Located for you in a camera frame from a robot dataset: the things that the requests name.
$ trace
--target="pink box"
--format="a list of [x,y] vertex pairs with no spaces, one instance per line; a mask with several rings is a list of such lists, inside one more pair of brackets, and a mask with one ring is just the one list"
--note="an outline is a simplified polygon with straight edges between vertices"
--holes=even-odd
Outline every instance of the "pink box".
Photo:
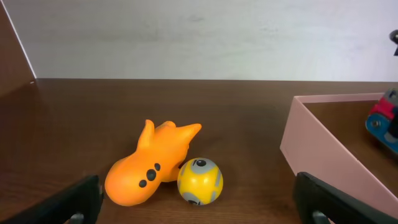
[[383,93],[295,96],[280,149],[294,174],[308,172],[356,199],[398,218],[398,198],[304,105],[379,100],[382,96]]

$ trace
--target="orange squeaky toy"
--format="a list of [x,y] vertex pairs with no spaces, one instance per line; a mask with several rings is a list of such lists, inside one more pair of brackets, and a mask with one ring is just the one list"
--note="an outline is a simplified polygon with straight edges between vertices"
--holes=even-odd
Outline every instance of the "orange squeaky toy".
[[109,198],[119,205],[137,205],[145,202],[161,182],[177,180],[178,166],[200,129],[200,124],[177,128],[171,121],[155,129],[153,122],[146,120],[137,150],[115,162],[106,176]]

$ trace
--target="wooden panel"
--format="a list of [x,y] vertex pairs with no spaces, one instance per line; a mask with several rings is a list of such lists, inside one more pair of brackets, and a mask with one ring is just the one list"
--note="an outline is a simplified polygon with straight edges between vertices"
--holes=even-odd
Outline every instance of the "wooden panel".
[[0,4],[0,96],[34,80],[25,54]]
[[398,156],[365,127],[368,114],[376,103],[377,101],[306,103],[305,106],[398,197]]
[[187,159],[220,167],[210,205],[184,201],[175,182],[142,205],[105,197],[98,223],[299,223],[294,174],[279,146],[294,95],[380,92],[394,83],[47,80],[0,99],[0,220],[88,174],[101,181],[134,152],[145,119],[201,123]]

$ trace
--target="red toy part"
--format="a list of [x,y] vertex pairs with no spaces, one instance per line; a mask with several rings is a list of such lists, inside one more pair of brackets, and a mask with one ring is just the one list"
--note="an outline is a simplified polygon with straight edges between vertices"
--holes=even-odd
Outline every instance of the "red toy part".
[[392,120],[394,118],[393,109],[394,105],[383,97],[379,100],[378,104],[374,105],[370,114],[379,113],[387,119]]

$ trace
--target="yellow and gray ball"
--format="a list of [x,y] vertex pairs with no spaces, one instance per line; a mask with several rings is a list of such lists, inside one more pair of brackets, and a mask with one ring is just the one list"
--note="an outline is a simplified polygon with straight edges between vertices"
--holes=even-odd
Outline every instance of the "yellow and gray ball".
[[191,204],[214,202],[223,189],[223,175],[218,166],[205,158],[191,159],[180,170],[178,191]]

